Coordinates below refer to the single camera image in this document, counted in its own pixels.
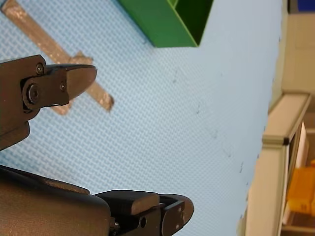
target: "beige cabinet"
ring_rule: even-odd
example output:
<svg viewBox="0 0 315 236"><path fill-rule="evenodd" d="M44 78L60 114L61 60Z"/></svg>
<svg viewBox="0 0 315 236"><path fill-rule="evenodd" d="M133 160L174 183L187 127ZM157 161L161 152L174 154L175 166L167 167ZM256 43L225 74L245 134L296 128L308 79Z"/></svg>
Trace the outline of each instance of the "beige cabinet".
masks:
<svg viewBox="0 0 315 236"><path fill-rule="evenodd" d="M315 14L288 16L282 89L315 94Z"/></svg>

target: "screw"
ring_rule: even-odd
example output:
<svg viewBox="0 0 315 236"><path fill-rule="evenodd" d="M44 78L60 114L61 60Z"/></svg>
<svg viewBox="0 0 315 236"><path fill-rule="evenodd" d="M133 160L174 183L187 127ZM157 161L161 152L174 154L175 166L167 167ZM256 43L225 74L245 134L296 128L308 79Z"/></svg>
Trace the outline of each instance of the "screw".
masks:
<svg viewBox="0 0 315 236"><path fill-rule="evenodd" d="M61 84L60 84L60 90L61 90L62 92L65 92L65 90L66 90L66 85L65 85L65 82L64 82L64 81L62 81Z"/></svg>
<svg viewBox="0 0 315 236"><path fill-rule="evenodd" d="M39 87L37 84L32 84L29 86L28 100L32 104L36 104L39 101Z"/></svg>
<svg viewBox="0 0 315 236"><path fill-rule="evenodd" d="M44 66L43 66L42 63L37 64L37 66L36 66L36 73L38 75L44 74Z"/></svg>

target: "green box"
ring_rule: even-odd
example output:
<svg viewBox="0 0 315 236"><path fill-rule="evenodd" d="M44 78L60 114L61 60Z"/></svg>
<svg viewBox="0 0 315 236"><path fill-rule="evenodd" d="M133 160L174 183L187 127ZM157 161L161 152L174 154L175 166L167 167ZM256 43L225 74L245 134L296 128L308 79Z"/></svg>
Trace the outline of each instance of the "green box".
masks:
<svg viewBox="0 0 315 236"><path fill-rule="evenodd" d="M198 47L213 0L118 0L156 47Z"/></svg>

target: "blue textured surface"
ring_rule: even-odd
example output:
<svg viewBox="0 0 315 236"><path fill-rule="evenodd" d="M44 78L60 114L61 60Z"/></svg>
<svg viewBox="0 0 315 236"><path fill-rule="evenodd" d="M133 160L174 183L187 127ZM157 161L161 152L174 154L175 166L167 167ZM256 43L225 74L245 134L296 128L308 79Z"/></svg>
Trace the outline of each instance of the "blue textured surface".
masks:
<svg viewBox="0 0 315 236"><path fill-rule="evenodd" d="M178 235L236 235L267 120L282 1L215 0L201 46L177 49L153 48L115 0L18 2L70 55L94 58L116 103L109 114L83 94L65 117L42 109L0 164L92 193L187 195L195 214ZM1 14L0 59L39 53Z"/></svg>

